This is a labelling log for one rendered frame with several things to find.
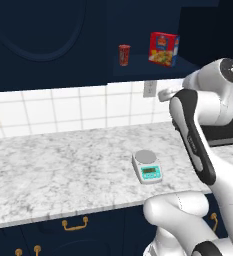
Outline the dark blue drawer front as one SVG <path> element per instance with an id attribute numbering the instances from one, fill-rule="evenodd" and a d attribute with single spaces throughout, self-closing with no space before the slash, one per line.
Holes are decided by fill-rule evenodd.
<path id="1" fill-rule="evenodd" d="M 82 218 L 89 219 L 85 229 L 67 232 L 68 226 L 82 225 Z M 39 256 L 122 256 L 124 211 L 111 210 L 99 213 L 55 219 L 23 225 L 21 227 L 29 250 L 41 246 Z"/>

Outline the dark blue cabinet shelf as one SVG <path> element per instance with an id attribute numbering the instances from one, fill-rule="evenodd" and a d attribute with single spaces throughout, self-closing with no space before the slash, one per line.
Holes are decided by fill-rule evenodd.
<path id="1" fill-rule="evenodd" d="M 185 77 L 188 74 L 198 70 L 199 66 L 178 56 L 173 67 L 166 67 L 150 62 L 147 55 L 131 55 L 128 65 L 123 67 L 119 64 L 118 58 L 114 58 L 113 75 L 114 76 L 156 76 L 156 77 Z"/>

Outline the white digital scale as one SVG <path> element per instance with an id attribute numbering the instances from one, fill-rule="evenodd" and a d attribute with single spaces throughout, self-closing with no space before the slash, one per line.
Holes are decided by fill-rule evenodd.
<path id="1" fill-rule="evenodd" d="M 139 150 L 133 153 L 132 166 L 141 184 L 155 184 L 162 181 L 162 169 L 153 151 Z"/>

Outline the black hob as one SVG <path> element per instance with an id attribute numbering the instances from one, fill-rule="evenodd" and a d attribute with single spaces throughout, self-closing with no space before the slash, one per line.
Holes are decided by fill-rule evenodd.
<path id="1" fill-rule="evenodd" d="M 210 147 L 233 145 L 233 120 L 226 126 L 202 126 Z"/>

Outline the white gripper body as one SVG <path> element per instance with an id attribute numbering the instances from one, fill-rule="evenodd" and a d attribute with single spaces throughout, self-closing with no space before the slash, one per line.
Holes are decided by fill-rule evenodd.
<path id="1" fill-rule="evenodd" d="M 160 102 L 169 101 L 177 92 L 180 91 L 180 88 L 167 88 L 158 92 L 158 98 Z"/>

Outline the dark blue open cabinet door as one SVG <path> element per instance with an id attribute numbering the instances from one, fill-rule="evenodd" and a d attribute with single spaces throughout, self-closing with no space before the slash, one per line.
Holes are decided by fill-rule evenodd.
<path id="1" fill-rule="evenodd" d="M 233 0 L 181 0 L 179 54 L 192 65 L 176 78 L 223 58 L 233 59 Z"/>

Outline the grey wall outlet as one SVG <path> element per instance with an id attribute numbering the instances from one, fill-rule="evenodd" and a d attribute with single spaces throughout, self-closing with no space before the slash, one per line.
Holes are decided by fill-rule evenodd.
<path id="1" fill-rule="evenodd" d="M 157 81 L 156 80 L 147 80 L 144 82 L 144 90 L 143 97 L 155 97 L 157 89 Z"/>

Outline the red can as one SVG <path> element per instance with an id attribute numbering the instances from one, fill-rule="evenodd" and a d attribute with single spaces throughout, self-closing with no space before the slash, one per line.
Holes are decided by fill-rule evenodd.
<path id="1" fill-rule="evenodd" d="M 121 66 L 127 66 L 130 54 L 130 45 L 122 44 L 118 46 L 119 50 L 119 64 Z"/>

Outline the red boxed food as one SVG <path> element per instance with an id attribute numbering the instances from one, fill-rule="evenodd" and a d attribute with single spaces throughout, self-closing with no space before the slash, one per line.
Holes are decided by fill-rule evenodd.
<path id="1" fill-rule="evenodd" d="M 152 32 L 148 60 L 165 67 L 173 67 L 176 64 L 179 43 L 179 35 Z"/>

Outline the dark blue closed cabinet door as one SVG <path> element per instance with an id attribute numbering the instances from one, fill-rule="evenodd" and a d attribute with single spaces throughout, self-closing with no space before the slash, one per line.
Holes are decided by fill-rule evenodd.
<path id="1" fill-rule="evenodd" d="M 0 92 L 102 85 L 106 0 L 0 0 Z"/>

